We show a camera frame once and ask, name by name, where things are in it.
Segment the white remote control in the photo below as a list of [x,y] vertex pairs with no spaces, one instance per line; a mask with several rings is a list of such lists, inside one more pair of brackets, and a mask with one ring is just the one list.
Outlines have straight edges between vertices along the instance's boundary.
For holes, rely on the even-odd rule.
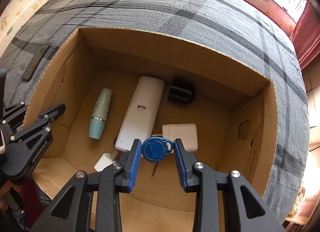
[[151,136],[164,86],[165,82],[159,78],[139,79],[117,136],[116,150],[130,151],[135,139],[144,142]]

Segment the large white charger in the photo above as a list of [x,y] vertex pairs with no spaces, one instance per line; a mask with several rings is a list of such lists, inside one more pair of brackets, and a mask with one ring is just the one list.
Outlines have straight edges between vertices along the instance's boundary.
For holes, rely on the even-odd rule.
[[171,141],[180,138],[186,151],[195,152],[198,150],[197,127],[194,123],[162,125],[162,133],[153,136],[163,137]]

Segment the small white plug adapter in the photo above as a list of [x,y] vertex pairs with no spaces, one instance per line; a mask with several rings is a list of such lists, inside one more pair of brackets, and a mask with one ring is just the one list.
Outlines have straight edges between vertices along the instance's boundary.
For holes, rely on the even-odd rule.
[[101,158],[97,161],[94,166],[94,169],[97,172],[102,172],[106,167],[114,164],[117,160],[118,152],[114,151],[113,153],[104,153]]

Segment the blue key fob tag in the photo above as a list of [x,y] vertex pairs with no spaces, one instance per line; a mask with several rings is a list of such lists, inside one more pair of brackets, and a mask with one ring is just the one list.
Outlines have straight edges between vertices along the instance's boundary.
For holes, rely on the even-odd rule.
[[160,162],[173,150],[174,142],[167,138],[152,136],[147,138],[141,147],[142,156],[149,162]]

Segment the red curtain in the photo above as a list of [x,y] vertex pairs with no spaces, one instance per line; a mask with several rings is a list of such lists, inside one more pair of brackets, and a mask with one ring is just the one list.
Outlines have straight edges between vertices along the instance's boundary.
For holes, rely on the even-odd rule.
[[309,3],[289,39],[293,43],[300,68],[306,68],[319,55],[319,16]]

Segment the teal cosmetic bottle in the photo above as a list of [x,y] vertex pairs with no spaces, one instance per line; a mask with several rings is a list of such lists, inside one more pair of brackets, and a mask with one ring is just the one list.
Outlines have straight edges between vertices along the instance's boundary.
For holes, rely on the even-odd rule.
[[89,125],[89,137],[99,140],[104,131],[107,115],[110,109],[112,91],[103,88],[94,106]]

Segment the grey plaid bed cover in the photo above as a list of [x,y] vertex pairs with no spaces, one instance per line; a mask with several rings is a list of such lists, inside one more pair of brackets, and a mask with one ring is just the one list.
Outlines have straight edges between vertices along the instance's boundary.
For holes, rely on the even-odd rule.
[[[61,45],[79,27],[120,27],[172,35],[220,51],[270,78],[278,106],[276,157],[264,200],[280,221],[302,182],[309,146],[308,103],[295,48],[272,20],[243,0],[49,0],[12,37],[4,103],[29,102]],[[42,45],[30,81],[22,76]]]

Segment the brown cardboard box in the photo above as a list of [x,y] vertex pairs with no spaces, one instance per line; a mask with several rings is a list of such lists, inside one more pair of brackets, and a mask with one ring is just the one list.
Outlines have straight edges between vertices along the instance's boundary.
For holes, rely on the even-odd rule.
[[[194,123],[199,162],[215,171],[219,231],[281,231],[263,200],[277,141],[274,82],[214,49],[181,38],[140,30],[80,28],[71,34],[42,74],[23,127],[63,103],[51,123],[53,141],[33,172],[52,199],[32,231],[115,231],[115,178],[122,173],[115,148],[125,114],[142,76],[165,82],[153,135],[162,125]],[[190,104],[167,100],[174,77],[195,85]],[[99,140],[89,125],[103,88],[112,91]],[[102,172],[104,153],[118,152]],[[195,193],[180,184],[174,149],[160,162],[142,156],[136,185],[120,193],[122,231],[193,231]]]

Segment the black charger cube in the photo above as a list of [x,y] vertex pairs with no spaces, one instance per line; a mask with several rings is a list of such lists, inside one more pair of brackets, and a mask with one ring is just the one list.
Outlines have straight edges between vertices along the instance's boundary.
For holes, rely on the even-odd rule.
[[190,104],[196,95],[195,85],[187,79],[174,77],[171,81],[167,100],[171,102]]

